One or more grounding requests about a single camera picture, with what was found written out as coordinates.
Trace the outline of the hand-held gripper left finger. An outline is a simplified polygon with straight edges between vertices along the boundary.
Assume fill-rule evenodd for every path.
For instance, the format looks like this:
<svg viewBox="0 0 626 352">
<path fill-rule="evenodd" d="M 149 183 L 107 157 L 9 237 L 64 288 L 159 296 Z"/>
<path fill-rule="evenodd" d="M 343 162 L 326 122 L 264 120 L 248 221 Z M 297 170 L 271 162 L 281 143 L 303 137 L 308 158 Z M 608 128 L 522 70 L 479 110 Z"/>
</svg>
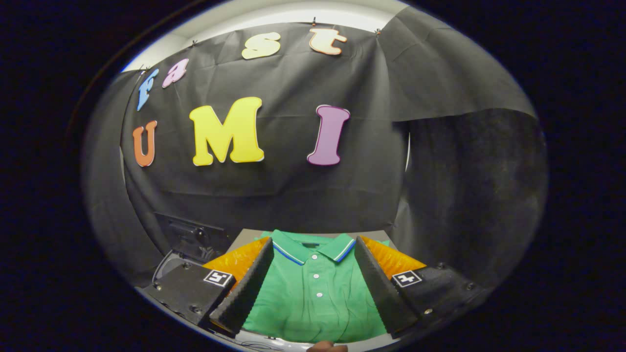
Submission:
<svg viewBox="0 0 626 352">
<path fill-rule="evenodd" d="M 205 265 L 179 264 L 141 292 L 194 326 L 235 338 L 273 258 L 272 239 L 261 238 Z"/>
</svg>

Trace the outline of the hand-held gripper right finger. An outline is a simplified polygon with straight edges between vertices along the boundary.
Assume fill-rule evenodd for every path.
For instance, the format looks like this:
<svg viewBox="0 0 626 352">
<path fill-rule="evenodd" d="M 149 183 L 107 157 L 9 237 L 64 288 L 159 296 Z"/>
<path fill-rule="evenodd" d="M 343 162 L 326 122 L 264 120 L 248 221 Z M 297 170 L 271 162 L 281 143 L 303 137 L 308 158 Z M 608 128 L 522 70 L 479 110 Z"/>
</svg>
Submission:
<svg viewBox="0 0 626 352">
<path fill-rule="evenodd" d="M 482 305 L 491 292 L 446 263 L 428 266 L 365 236 L 356 239 L 354 256 L 394 339 L 440 330 Z"/>
</svg>

